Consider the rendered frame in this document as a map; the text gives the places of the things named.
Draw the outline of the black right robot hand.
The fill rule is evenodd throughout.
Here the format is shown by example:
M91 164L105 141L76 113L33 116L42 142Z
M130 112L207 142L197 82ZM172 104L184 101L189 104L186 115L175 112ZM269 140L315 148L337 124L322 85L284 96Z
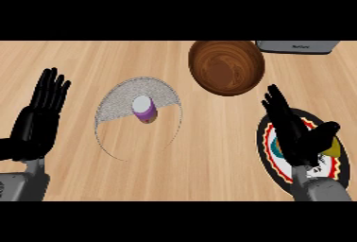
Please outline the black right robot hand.
M341 129L335 121L309 129L294 113L287 98L275 84L269 85L262 101L273 124L284 157L291 166L319 165L319 154L332 147L334 137Z

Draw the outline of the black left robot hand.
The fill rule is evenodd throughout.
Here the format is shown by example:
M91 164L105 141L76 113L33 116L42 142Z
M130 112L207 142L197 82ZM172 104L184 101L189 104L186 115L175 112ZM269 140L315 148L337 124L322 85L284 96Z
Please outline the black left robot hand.
M70 85L57 67L43 70L32 102L15 119L11 137L0 138L0 161L32 161L52 150Z

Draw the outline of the patterned black-rimmed plate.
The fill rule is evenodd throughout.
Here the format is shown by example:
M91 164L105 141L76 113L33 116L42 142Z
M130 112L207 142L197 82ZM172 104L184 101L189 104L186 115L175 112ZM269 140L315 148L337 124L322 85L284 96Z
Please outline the patterned black-rimmed plate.
M262 162L272 179L281 188L287 192L291 192L291 185L294 182L293 166L285 160L275 127L268 116L263 117L257 128L257 148ZM334 148L334 151L324 151L319 155L319 167L307 172L307 177L332 178L343 187L349 187L350 163L340 138L335 139Z

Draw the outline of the yellow-green cupcake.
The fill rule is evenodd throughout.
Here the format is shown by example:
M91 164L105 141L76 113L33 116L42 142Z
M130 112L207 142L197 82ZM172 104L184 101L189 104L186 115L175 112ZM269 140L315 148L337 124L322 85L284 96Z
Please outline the yellow-green cupcake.
M332 147L322 152L324 155L340 158L341 157L341 144L338 138L332 140Z

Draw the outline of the speckled grey plate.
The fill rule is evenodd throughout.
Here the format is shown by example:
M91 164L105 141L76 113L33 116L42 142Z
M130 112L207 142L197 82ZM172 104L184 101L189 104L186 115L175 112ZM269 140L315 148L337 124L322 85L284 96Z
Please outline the speckled grey plate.
M179 106L179 125L184 124L184 105L181 96L172 86L158 78L136 77L124 80L102 98L95 113L95 127L105 122L135 115L141 121L154 116L154 112L163 108ZM172 145L179 131L176 130L164 149Z

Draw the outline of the brown wooden bowl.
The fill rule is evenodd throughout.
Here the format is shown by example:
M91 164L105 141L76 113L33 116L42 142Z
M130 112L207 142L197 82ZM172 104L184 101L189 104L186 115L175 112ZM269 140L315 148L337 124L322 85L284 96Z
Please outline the brown wooden bowl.
M198 85L213 94L245 94L266 73L263 53L251 41L197 41L189 69Z

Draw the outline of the purple can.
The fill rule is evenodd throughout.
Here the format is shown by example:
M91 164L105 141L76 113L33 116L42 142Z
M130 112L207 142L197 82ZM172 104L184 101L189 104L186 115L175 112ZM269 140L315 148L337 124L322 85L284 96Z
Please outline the purple can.
M135 98L132 109L142 123L150 124L154 122L158 116L158 110L154 100L148 95L141 95Z

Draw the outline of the grey appliance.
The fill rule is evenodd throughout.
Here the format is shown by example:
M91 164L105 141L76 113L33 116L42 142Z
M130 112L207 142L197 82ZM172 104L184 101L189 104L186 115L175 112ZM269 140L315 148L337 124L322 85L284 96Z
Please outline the grey appliance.
M257 41L263 52L285 54L330 54L340 41Z

